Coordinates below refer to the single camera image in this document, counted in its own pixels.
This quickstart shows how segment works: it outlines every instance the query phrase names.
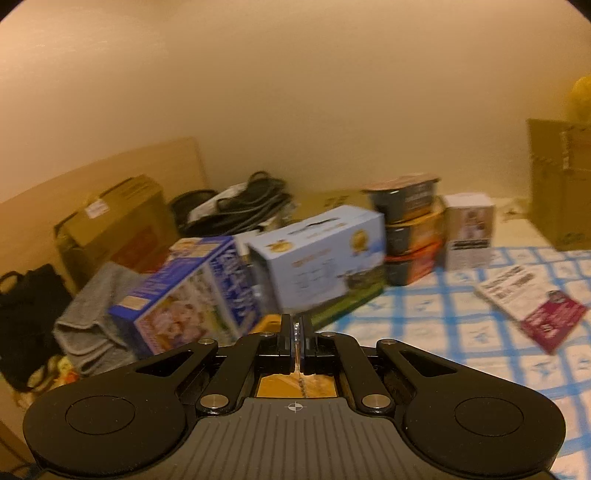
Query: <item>ribbed gray surface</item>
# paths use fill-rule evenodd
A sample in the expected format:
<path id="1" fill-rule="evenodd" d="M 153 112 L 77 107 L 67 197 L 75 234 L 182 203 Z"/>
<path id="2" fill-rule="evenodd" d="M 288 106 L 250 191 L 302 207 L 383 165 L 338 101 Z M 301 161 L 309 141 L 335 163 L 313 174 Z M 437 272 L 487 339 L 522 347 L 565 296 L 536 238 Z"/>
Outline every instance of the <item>ribbed gray surface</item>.
<path id="1" fill-rule="evenodd" d="M 303 408 L 292 411 L 290 404 Z M 184 445 L 129 480 L 452 480 L 417 457 L 385 419 L 344 398 L 246 399 L 231 415 L 198 422 Z M 530 480 L 550 480 L 539 473 Z M 57 480 L 46 473 L 40 480 Z"/>

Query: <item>black bag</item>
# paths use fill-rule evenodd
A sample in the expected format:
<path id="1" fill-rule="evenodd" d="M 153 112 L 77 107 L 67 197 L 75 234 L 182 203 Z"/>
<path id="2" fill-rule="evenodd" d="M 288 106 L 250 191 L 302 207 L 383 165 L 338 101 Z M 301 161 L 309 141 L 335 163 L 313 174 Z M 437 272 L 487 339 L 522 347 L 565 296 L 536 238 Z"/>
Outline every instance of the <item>black bag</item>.
<path id="1" fill-rule="evenodd" d="M 9 272 L 0 286 L 12 277 L 17 283 L 0 292 L 0 372 L 15 390 L 26 392 L 34 388 L 27 386 L 31 374 L 61 353 L 51 331 L 72 297 L 49 264 L 25 275 Z"/>

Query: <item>light blue product box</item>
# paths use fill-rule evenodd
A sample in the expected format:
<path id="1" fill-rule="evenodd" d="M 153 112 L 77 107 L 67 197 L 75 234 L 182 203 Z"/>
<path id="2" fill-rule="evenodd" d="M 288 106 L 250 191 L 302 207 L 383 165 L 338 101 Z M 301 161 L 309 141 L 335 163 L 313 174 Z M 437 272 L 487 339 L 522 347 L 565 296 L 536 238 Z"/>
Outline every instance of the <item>light blue product box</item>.
<path id="1" fill-rule="evenodd" d="M 191 239 L 109 309 L 121 335 L 143 358 L 214 338 L 228 345 L 248 333 L 260 313 L 231 236 Z"/>
<path id="2" fill-rule="evenodd" d="M 249 241 L 263 313 L 308 312 L 316 329 L 384 290 L 384 217 L 343 205 Z"/>

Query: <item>crosshair marking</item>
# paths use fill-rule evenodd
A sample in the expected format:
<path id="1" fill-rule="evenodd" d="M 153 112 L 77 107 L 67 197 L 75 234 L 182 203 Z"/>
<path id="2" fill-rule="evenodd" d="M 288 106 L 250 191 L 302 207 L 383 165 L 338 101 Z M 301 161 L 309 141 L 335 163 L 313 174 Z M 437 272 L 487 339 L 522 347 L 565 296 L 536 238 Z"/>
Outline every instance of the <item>crosshair marking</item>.
<path id="1" fill-rule="evenodd" d="M 302 408 L 305 408 L 301 403 L 293 402 L 290 403 L 286 408 L 289 408 L 293 413 L 300 411 Z"/>

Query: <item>metal pivot screw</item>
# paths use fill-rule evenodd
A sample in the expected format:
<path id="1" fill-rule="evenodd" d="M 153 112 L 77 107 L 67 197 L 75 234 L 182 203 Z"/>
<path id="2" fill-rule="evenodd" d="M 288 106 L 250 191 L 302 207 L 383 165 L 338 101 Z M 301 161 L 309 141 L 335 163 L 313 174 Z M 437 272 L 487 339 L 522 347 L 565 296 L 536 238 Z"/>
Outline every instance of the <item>metal pivot screw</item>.
<path id="1" fill-rule="evenodd" d="M 225 395 L 219 395 L 217 393 L 213 393 L 211 395 L 205 395 L 199 401 L 202 407 L 211 408 L 215 410 L 217 408 L 225 407 L 228 404 L 229 400 L 228 397 Z"/>
<path id="2" fill-rule="evenodd" d="M 374 393 L 364 396 L 363 400 L 361 400 L 361 403 L 367 408 L 377 410 L 379 408 L 386 408 L 388 405 L 390 405 L 390 399 L 386 395 Z"/>

